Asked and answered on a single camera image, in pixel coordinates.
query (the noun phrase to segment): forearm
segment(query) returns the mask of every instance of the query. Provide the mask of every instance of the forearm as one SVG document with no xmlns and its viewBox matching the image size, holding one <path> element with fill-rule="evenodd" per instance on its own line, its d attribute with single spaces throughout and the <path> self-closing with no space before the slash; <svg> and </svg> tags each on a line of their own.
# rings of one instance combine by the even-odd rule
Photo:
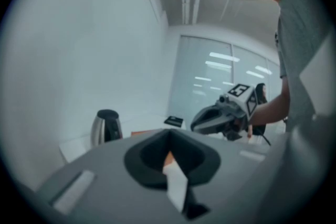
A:
<svg viewBox="0 0 336 224">
<path fill-rule="evenodd" d="M 259 105 L 249 124 L 265 125 L 283 120 L 289 112 L 289 98 L 281 94 L 271 102 Z"/>
</svg>

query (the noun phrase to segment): long black hair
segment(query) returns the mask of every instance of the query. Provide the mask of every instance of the long black hair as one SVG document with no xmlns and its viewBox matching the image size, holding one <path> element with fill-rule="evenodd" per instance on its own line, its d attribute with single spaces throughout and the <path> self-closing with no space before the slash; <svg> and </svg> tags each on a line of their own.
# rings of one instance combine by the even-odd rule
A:
<svg viewBox="0 0 336 224">
<path fill-rule="evenodd" d="M 259 83 L 256 86 L 256 94 L 257 94 L 257 98 L 258 98 L 258 104 L 264 104 L 267 103 L 267 99 L 263 94 L 263 87 L 265 86 L 264 83 Z"/>
</svg>

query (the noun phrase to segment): ceiling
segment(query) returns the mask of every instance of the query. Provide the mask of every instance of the ceiling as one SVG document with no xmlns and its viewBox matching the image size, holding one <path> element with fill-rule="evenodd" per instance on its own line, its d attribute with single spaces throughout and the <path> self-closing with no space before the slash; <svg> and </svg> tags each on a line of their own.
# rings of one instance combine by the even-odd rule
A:
<svg viewBox="0 0 336 224">
<path fill-rule="evenodd" d="M 169 24 L 182 24 L 182 0 L 161 1 Z M 191 0 L 191 18 L 193 7 L 194 0 Z M 279 13 L 278 4 L 272 0 L 200 0 L 197 23 L 229 27 L 274 46 Z"/>
</svg>

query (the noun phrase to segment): fluorescent light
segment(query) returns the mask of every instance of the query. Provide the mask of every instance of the fluorescent light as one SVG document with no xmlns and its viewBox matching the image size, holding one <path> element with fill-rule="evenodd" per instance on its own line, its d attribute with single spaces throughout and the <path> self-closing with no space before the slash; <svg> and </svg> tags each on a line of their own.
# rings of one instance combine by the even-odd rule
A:
<svg viewBox="0 0 336 224">
<path fill-rule="evenodd" d="M 267 68 L 265 68 L 265 67 L 256 66 L 256 69 L 259 70 L 259 71 L 261 71 L 261 72 L 264 72 L 264 73 L 266 73 L 266 74 L 272 75 L 271 70 L 269 70 L 269 69 L 267 69 Z"/>
<path fill-rule="evenodd" d="M 240 59 L 237 58 L 237 57 L 233 57 L 231 55 L 226 55 L 226 54 L 218 54 L 216 52 L 210 52 L 210 56 L 225 59 L 225 60 L 229 60 L 229 61 L 233 61 L 233 62 L 239 62 L 240 61 Z"/>
<path fill-rule="evenodd" d="M 252 76 L 261 78 L 261 79 L 265 78 L 263 75 L 260 75 L 260 74 L 258 74 L 258 73 L 254 73 L 254 72 L 252 72 L 252 71 L 246 71 L 246 73 L 249 74 L 249 75 L 252 75 Z"/>
<path fill-rule="evenodd" d="M 226 81 L 223 81 L 223 84 L 225 84 L 225 85 L 230 85 L 230 86 L 233 86 L 233 85 L 234 85 L 233 83 L 231 83 L 231 82 L 226 82 Z"/>
<path fill-rule="evenodd" d="M 210 62 L 210 61 L 206 61 L 205 62 L 208 66 L 216 66 L 216 67 L 223 67 L 223 68 L 228 68 L 231 69 L 232 66 L 229 65 L 225 65 L 223 63 L 219 63 L 219 62 Z"/>
<path fill-rule="evenodd" d="M 205 92 L 202 92 L 202 91 L 195 91 L 195 90 L 193 90 L 193 93 L 198 94 L 198 95 L 206 96 Z"/>
<path fill-rule="evenodd" d="M 206 80 L 206 81 L 211 81 L 211 79 L 202 78 L 202 77 L 195 77 L 195 79 L 199 79 L 199 80 Z"/>
</svg>

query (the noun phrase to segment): shirt sleeve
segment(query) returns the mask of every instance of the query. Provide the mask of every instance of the shirt sleeve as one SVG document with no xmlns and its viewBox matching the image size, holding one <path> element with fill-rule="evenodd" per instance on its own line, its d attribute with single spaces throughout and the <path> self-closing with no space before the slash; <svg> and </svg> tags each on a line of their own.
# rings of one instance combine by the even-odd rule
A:
<svg viewBox="0 0 336 224">
<path fill-rule="evenodd" d="M 277 46 L 278 50 L 278 55 L 279 55 L 279 62 L 280 62 L 280 78 L 282 79 L 283 77 L 287 76 L 286 69 L 285 69 L 285 64 L 283 63 L 284 59 L 282 57 L 282 52 L 279 48 L 279 38 L 278 38 L 278 33 L 275 33 L 275 44 Z"/>
</svg>

